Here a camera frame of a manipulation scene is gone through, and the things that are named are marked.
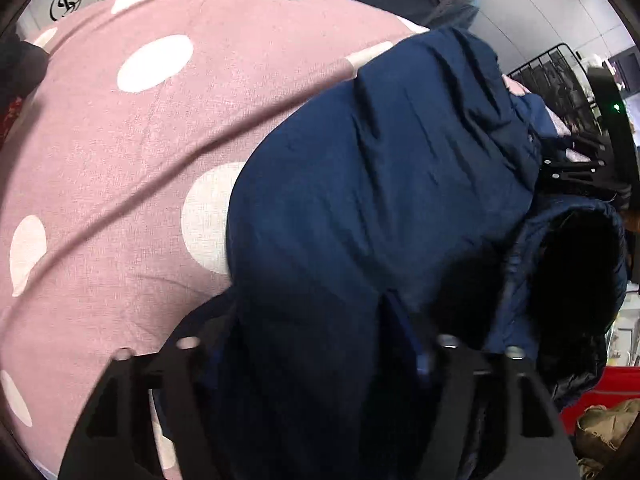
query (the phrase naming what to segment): dark blue coat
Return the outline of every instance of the dark blue coat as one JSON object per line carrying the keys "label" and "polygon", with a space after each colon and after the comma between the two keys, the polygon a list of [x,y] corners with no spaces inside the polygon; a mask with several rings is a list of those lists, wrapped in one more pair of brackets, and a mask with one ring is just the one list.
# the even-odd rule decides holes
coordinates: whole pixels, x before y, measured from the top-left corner
{"label": "dark blue coat", "polygon": [[[370,468],[362,452],[378,365],[376,309],[388,290],[473,348],[518,345],[534,359],[540,351],[552,380],[568,381],[559,398],[593,382],[597,338],[626,284],[622,228],[595,200],[541,198],[532,208],[541,142],[555,136],[539,97],[506,90],[487,44],[441,29],[399,43],[265,139],[232,193],[234,290],[216,303],[238,302],[239,327],[212,428],[243,478],[402,477],[411,459],[401,456],[428,419],[422,393],[407,387],[390,397],[406,406],[406,420],[381,463]],[[595,266],[607,291],[591,307],[593,322],[566,326],[579,316],[572,303],[556,330],[557,302],[532,311],[541,300],[530,284],[538,267],[554,276],[558,258],[546,267],[541,258],[566,249],[548,234],[590,243],[588,228],[574,225],[583,217],[605,240],[596,256],[609,248],[606,265]],[[557,285],[545,283],[545,294]],[[564,360],[569,352],[558,356],[558,332],[584,354],[575,369]]]}

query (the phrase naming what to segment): black logo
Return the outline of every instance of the black logo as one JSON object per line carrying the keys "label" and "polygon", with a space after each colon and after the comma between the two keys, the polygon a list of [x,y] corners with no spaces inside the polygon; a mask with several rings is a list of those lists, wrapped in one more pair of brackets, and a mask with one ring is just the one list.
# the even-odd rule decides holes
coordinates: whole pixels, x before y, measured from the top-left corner
{"label": "black logo", "polygon": [[71,14],[74,10],[78,10],[82,0],[53,0],[49,9],[49,16],[56,22],[60,18]]}

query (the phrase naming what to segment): pink fabric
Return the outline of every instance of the pink fabric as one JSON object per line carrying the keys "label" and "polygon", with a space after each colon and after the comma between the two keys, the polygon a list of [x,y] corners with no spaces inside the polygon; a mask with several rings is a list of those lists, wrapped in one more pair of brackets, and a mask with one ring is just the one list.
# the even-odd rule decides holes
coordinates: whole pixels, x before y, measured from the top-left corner
{"label": "pink fabric", "polygon": [[[511,92],[514,95],[522,97],[523,95],[531,93],[529,89],[526,88],[526,86],[524,86],[523,84],[517,81],[514,81],[510,77],[503,75],[502,79],[504,80],[504,84],[506,85],[509,92]],[[556,132],[558,132],[559,136],[562,137],[562,136],[571,135],[571,131],[569,131],[569,128],[566,126],[566,124],[562,122],[560,117],[558,117],[553,111],[551,111],[549,107],[546,108],[546,111],[549,113],[549,116],[551,117],[551,120],[553,121],[553,124],[556,127]]]}
{"label": "pink fabric", "polygon": [[[113,352],[157,351],[229,284],[192,256],[198,237],[185,242],[185,215],[198,224],[193,211],[216,213],[198,200],[183,211],[196,181],[247,160],[367,58],[347,56],[415,33],[349,0],[141,0],[112,14],[115,4],[73,13],[38,40],[49,71],[0,152],[5,423],[53,472]],[[124,62],[167,36],[193,45],[184,67],[123,91]],[[220,182],[240,167],[225,166]]]}

